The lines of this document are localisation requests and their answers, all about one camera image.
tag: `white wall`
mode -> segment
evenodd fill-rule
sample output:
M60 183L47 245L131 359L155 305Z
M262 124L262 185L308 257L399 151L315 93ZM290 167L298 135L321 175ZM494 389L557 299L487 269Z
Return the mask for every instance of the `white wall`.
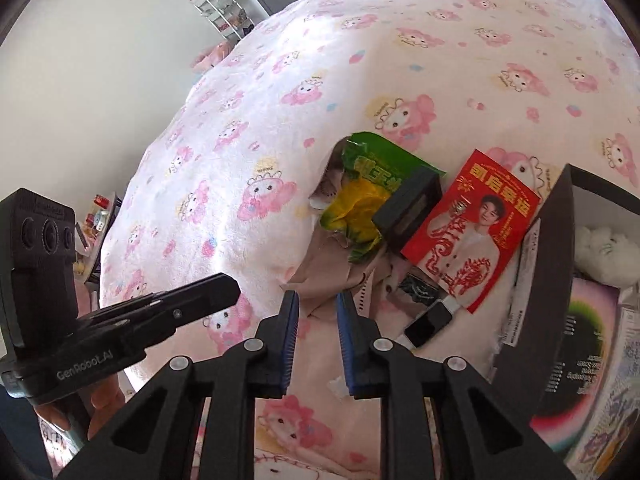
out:
M0 46L0 199L121 195L220 36L188 0L32 0Z

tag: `red card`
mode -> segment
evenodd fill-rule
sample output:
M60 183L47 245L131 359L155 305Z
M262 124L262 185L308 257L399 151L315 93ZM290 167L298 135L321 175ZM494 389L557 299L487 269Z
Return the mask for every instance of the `red card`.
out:
M402 254L473 312L522 241L539 201L475 150Z

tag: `white blanket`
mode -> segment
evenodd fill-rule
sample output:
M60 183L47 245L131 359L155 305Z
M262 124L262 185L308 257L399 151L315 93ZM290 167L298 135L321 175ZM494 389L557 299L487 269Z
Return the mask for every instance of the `white blanket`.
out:
M277 311L313 231L308 197L353 132L386 136L445 183L479 148L542 198L568 162L638 194L639 67L603 0L300 0L272 16L148 147L105 241L103 306L215 272L242 290L151 349L132 384L173 355L220 354ZM420 355L486 371L512 280L513 268ZM406 322L384 316L383 333ZM304 321L288 403L257 408L265 438L334 472L375 472L377 404L332 393L335 327L313 337Z

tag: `human hand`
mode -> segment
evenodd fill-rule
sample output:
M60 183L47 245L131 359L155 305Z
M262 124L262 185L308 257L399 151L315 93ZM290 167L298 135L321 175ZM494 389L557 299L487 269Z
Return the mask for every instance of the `human hand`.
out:
M91 404L95 411L91 417L87 437L94 435L103 427L107 421L124 406L124 394L118 386L118 376L112 375L91 386ZM34 406L36 413L47 422L57 426L62 431L68 431L71 426L68 418L54 404L43 404Z

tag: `book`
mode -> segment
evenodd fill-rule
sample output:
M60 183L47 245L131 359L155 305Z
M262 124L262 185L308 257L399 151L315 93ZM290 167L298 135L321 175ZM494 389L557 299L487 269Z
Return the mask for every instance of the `book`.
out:
M522 241L539 201L475 150L401 253L473 312Z
M618 322L612 286L574 278L562 342L530 426L565 458L588 420L609 368Z
M596 480L611 464L640 413L640 314L619 307L616 341L590 419L565 463L577 480Z

